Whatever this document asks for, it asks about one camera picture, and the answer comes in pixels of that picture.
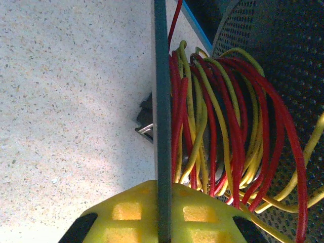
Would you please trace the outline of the grey perforated cable spool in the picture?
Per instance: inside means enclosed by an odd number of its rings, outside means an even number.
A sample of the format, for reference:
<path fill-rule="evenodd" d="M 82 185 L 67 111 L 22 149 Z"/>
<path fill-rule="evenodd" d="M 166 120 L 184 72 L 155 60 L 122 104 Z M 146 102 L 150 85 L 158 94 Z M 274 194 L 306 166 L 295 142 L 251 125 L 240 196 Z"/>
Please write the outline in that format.
<path fill-rule="evenodd" d="M 286 104 L 288 140 L 304 143 L 324 111 L 324 0 L 252 0 L 246 20 L 252 29 L 245 47 L 266 70 Z M 158 242 L 193 243 L 190 225 L 172 211 L 171 82 L 166 0 L 152 0 L 155 83 L 154 153 L 157 176 Z"/>

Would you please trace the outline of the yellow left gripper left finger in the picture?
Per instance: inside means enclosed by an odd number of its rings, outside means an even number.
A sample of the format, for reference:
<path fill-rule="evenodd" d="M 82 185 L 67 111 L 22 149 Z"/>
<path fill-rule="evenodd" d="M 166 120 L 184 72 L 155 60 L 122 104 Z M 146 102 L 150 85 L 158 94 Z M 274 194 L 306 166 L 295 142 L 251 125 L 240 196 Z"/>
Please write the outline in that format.
<path fill-rule="evenodd" d="M 157 182 L 149 180 L 84 211 L 59 243 L 158 243 Z"/>

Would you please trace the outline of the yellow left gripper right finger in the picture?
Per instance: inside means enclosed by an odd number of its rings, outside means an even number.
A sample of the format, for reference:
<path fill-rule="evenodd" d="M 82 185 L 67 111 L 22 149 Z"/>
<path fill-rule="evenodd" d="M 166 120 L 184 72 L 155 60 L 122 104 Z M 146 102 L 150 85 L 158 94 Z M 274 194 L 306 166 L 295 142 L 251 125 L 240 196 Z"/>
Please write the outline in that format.
<path fill-rule="evenodd" d="M 172 243 L 263 243 L 239 209 L 178 183 L 172 194 Z"/>

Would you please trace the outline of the black open box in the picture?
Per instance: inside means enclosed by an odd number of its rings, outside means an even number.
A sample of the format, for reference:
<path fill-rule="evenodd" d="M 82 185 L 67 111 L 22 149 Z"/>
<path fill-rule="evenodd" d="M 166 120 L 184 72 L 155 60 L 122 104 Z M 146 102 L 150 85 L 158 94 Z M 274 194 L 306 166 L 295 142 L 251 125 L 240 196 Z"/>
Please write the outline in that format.
<path fill-rule="evenodd" d="M 147 139 L 150 143 L 153 143 L 153 108 L 152 108 L 152 94 L 147 99 L 141 102 L 140 112 L 136 118 L 139 127 L 135 128 L 135 131 Z"/>

